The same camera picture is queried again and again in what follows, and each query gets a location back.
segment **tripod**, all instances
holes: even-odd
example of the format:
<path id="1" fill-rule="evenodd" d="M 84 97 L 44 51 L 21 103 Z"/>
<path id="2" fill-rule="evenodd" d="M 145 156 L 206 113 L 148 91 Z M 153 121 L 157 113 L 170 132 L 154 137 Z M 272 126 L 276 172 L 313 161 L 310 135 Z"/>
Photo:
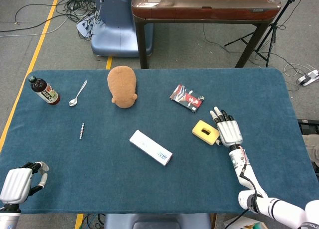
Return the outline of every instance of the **tripod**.
<path id="1" fill-rule="evenodd" d="M 284 14 L 284 12 L 286 11 L 286 9 L 288 8 L 288 6 L 290 4 L 292 4 L 295 0 L 288 0 L 287 3 L 285 4 L 285 6 L 283 7 L 283 9 L 281 10 L 281 12 L 279 13 L 278 17 L 276 18 L 276 20 L 270 24 L 270 29 L 268 30 L 267 34 L 265 35 L 265 37 L 263 38 L 263 40 L 261 41 L 260 45 L 258 46 L 257 49 L 254 50 L 254 52 L 257 53 L 257 55 L 259 55 L 262 59 L 264 59 L 266 61 L 266 67 L 268 67 L 268 64 L 269 64 L 269 59 L 270 59 L 270 54 L 271 54 L 271 50 L 273 48 L 273 45 L 274 43 L 276 43 L 276 31 L 277 31 L 277 28 L 278 28 L 278 21 L 280 20 L 280 18 L 282 17 L 282 15 Z M 270 33 L 272 34 L 271 35 L 271 40 L 270 40 L 270 45 L 269 45 L 269 50 L 268 50 L 268 55 L 267 57 L 263 56 L 261 53 L 259 53 L 259 50 L 260 48 L 263 46 L 263 44 L 265 43 L 267 37 L 270 35 Z M 243 41 L 246 45 L 248 44 L 248 42 L 244 39 L 250 35 L 254 34 L 254 31 L 237 39 L 237 40 L 234 40 L 232 42 L 229 42 L 227 43 L 226 45 L 224 46 L 228 46 L 230 44 L 233 44 L 237 41 Z"/>

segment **blue felt surface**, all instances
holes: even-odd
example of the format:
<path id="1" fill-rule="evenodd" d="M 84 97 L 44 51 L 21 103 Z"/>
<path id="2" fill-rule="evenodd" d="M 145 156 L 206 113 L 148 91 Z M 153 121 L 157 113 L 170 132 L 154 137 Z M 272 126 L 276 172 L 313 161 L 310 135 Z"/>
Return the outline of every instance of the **blue felt surface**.
<path id="1" fill-rule="evenodd" d="M 191 131 L 219 106 L 238 121 L 261 186 L 270 197 L 304 207 L 319 198 L 281 73 L 275 69 L 136 70 L 138 99 L 111 103 L 106 70 L 35 71 L 61 95 L 45 103 L 27 83 L 0 155 L 0 185 L 9 169 L 30 161 L 49 167 L 44 190 L 24 213 L 241 212 L 239 185 L 225 147 L 209 146 Z M 70 108 L 84 80 L 88 84 Z M 179 83 L 205 96 L 196 114 L 169 100 Z M 83 140 L 79 140 L 85 122 Z M 163 167 L 129 143 L 139 129 L 173 153 Z"/>

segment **yellow sponge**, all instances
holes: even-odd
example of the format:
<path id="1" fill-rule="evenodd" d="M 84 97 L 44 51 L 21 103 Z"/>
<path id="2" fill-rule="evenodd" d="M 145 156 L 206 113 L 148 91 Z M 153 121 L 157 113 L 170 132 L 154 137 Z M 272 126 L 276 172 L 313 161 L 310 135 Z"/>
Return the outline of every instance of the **yellow sponge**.
<path id="1" fill-rule="evenodd" d="M 204 140 L 209 145 L 213 145 L 219 137 L 219 132 L 214 127 L 200 120 L 192 130 L 193 134 Z"/>

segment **table leg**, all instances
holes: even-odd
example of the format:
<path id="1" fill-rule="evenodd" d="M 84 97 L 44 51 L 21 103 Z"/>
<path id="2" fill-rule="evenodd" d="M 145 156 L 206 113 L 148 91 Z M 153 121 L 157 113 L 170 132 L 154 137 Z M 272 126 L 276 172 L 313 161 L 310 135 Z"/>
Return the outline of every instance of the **table leg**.
<path id="1" fill-rule="evenodd" d="M 215 229 L 217 221 L 217 213 L 210 214 L 211 229 Z"/>
<path id="2" fill-rule="evenodd" d="M 135 23 L 141 69 L 148 68 L 148 60 L 147 60 L 147 56 L 146 56 L 146 41 L 145 41 L 144 25 L 145 25 L 144 23 L 140 23 L 140 22 Z"/>
<path id="3" fill-rule="evenodd" d="M 257 46 L 259 40 L 261 39 L 261 37 L 263 36 L 263 34 L 265 33 L 265 31 L 267 30 L 269 26 L 269 23 L 260 23 L 254 34 L 252 35 L 252 37 L 250 38 L 244 52 L 241 54 L 236 67 L 244 67 L 246 62 L 248 61 L 251 53 L 253 53 L 253 51 L 255 50 L 255 47 Z"/>

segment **stuffed animal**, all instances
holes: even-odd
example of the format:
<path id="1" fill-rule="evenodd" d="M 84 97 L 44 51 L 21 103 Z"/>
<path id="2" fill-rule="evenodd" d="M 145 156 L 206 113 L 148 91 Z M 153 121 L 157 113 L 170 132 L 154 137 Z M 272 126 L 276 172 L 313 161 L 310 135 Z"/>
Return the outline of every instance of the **stuffed animal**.
<path id="1" fill-rule="evenodd" d="M 108 85 L 112 94 L 112 103 L 120 108 L 131 107 L 138 95 L 136 90 L 136 76 L 132 68 L 117 66 L 108 74 Z"/>

